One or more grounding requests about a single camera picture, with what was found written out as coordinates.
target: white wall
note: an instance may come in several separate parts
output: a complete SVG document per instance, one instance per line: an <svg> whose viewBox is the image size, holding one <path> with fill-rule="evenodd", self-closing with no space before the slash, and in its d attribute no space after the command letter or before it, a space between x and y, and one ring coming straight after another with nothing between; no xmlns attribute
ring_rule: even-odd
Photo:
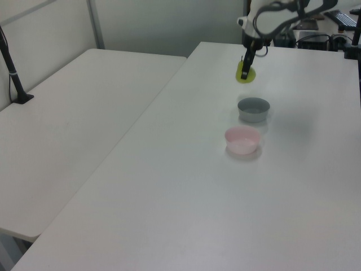
<svg viewBox="0 0 361 271"><path fill-rule="evenodd" d="M57 0L2 28L25 91L96 48L86 0ZM8 71L0 56L0 110L9 104L7 88Z"/></svg>
<svg viewBox="0 0 361 271"><path fill-rule="evenodd" d="M244 0L92 0L106 49L188 57L201 41L241 43Z"/></svg>

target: tabletop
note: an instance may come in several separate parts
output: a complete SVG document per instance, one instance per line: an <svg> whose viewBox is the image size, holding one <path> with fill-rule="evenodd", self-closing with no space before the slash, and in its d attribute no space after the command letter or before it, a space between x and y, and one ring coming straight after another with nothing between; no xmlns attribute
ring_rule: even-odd
<svg viewBox="0 0 361 271"><path fill-rule="evenodd" d="M243 85L244 53L201 43L13 270L358 270L357 62L272 47ZM235 156L244 97L271 112Z"/></svg>
<svg viewBox="0 0 361 271"><path fill-rule="evenodd" d="M0 112L0 232L34 241L184 61L88 50Z"/></svg>

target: cable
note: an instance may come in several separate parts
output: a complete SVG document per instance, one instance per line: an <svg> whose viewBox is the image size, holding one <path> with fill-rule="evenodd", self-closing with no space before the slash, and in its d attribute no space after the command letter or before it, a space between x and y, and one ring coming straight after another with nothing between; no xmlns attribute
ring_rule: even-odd
<svg viewBox="0 0 361 271"><path fill-rule="evenodd" d="M9 75L9 99L10 99L10 103L12 103L12 99L11 99L11 76Z"/></svg>
<svg viewBox="0 0 361 271"><path fill-rule="evenodd" d="M266 53L264 55L257 55L255 54L255 56L259 57L259 58L264 58L266 55L268 54L268 46L266 45Z"/></svg>
<svg viewBox="0 0 361 271"><path fill-rule="evenodd" d="M1 26L0 26L0 33L3 37L3 39L5 40L5 44L6 44L6 47L7 49L9 49L9 45L7 43L7 39L6 39L6 36L4 34L4 31L2 30ZM12 99L11 99L11 75L9 74L9 100L10 100L10 103L12 103Z"/></svg>
<svg viewBox="0 0 361 271"><path fill-rule="evenodd" d="M5 40L6 47L9 49L9 45L8 45L8 43L7 43L7 39L6 39L6 36L5 36L5 34L4 34L4 31L3 31L2 28L1 28L1 25L0 25L0 32L1 32L2 37L3 37L4 40Z"/></svg>
<svg viewBox="0 0 361 271"><path fill-rule="evenodd" d="M315 38L315 37L328 37L328 39L332 39L332 37L330 35L327 35L327 34L317 34L317 35L310 35L310 36L307 36L307 37L304 37L304 38L300 38L298 41L296 41L296 46L298 48L298 43L300 41L305 41L305 40L308 40L310 38Z"/></svg>

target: white surface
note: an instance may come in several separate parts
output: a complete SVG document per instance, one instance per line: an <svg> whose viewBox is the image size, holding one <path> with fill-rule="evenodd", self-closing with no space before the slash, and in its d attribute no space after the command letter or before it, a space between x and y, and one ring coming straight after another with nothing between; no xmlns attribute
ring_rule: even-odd
<svg viewBox="0 0 361 271"><path fill-rule="evenodd" d="M241 43L241 0L92 0L106 49L188 57L201 41Z"/></svg>
<svg viewBox="0 0 361 271"><path fill-rule="evenodd" d="M201 43L14 271L358 270L357 63L270 48L243 85L242 53ZM271 112L239 158L224 131L249 96Z"/></svg>
<svg viewBox="0 0 361 271"><path fill-rule="evenodd" d="M86 0L55 1L3 30L25 91L96 47ZM0 56L0 110L9 104L8 70Z"/></svg>
<svg viewBox="0 0 361 271"><path fill-rule="evenodd" d="M0 231L33 241L185 61L88 50L0 113Z"/></svg>

